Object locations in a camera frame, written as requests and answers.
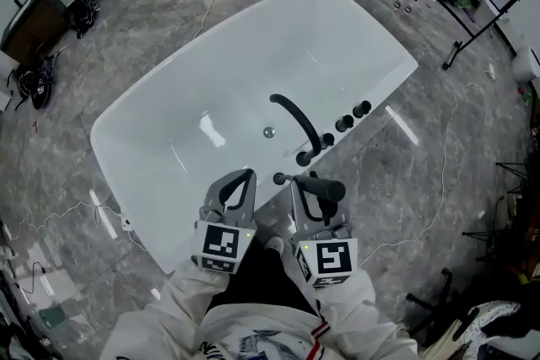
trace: marble floor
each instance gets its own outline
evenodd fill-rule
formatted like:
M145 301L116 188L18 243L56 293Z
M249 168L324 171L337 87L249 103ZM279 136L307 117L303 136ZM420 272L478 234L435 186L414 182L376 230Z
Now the marble floor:
M257 1L215 0L205 29ZM524 157L527 108L497 35L483 35L443 71L451 43L467 35L438 3L420 0L406 14L394 9L395 0L355 1L409 50L419 68L316 169L347 186L361 260L377 245L414 239L433 223L416 243L382 247L364 263L381 309L411 324L419 311L404 302L407 292L436 296L444 266L455 272L456 287L483 270L474 261L482 245L461 232L491 224L496 198L515 185L494 163ZM28 218L39 225L54 212L91 202L89 190L120 210L90 146L91 127L111 102L192 39L211 0L97 2L101 12L95 27L81 40L69 33L58 45L66 49L57 61L57 84L46 110L36 111L27 102L14 112L15 100L0 117L0 218L19 253L13 262L17 280L30 290L32 263L39 261L48 281L46 288L36 280L34 293L25 296L13 290L38 324L37 310L61 306L66 319L46 334L72 359L97 358L118 315L153 301L151 290L159 290L165 275L106 210L116 239L104 224L95 225L93 210L84 206L63 219L51 218L39 233L23 225L17 238L19 223ZM496 81L483 79L489 62ZM468 83L478 87L463 91L446 129L456 97ZM396 113L416 139L400 127ZM287 196L280 194L259 212L288 210Z

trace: white freestanding bathtub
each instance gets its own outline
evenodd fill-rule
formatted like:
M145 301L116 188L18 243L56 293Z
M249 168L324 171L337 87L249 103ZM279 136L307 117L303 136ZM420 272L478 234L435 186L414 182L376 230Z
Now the white freestanding bathtub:
M417 67L353 0L263 0L135 83L95 122L92 147L122 213L170 272L216 179L254 169L259 208L280 190L276 172L305 170L295 155L311 148L308 138L271 94L291 99L337 143L346 135L334 127L339 118L363 100L375 108Z

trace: jacket sleeve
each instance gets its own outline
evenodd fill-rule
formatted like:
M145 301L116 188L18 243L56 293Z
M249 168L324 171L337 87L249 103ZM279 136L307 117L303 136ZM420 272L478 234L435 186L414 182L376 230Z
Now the jacket sleeve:
M332 342L347 359L418 360L416 341L397 338L396 328L375 306L375 289L358 269L345 283L319 290L321 314Z
M161 290L161 299L144 310L121 315L100 360L185 360L203 340L200 323L229 275L200 270L183 261Z

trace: black faucet spout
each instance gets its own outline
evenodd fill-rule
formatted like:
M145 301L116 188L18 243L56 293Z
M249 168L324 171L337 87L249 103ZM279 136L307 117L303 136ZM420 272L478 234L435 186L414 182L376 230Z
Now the black faucet spout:
M270 102L280 104L282 107L284 107L296 119L296 121L298 121L305 134L310 139L313 149L309 152L300 152L298 155L296 155L296 162L298 165L307 167L311 160L321 153L322 150L321 139L319 138L317 131L302 110L298 108L289 98L286 98L282 94L271 94Z

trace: drain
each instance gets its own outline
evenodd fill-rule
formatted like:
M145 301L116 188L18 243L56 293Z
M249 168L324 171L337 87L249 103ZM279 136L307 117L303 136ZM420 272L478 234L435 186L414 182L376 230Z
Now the drain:
M262 130L262 135L266 138L273 138L273 136L276 135L276 130L271 126L267 126Z

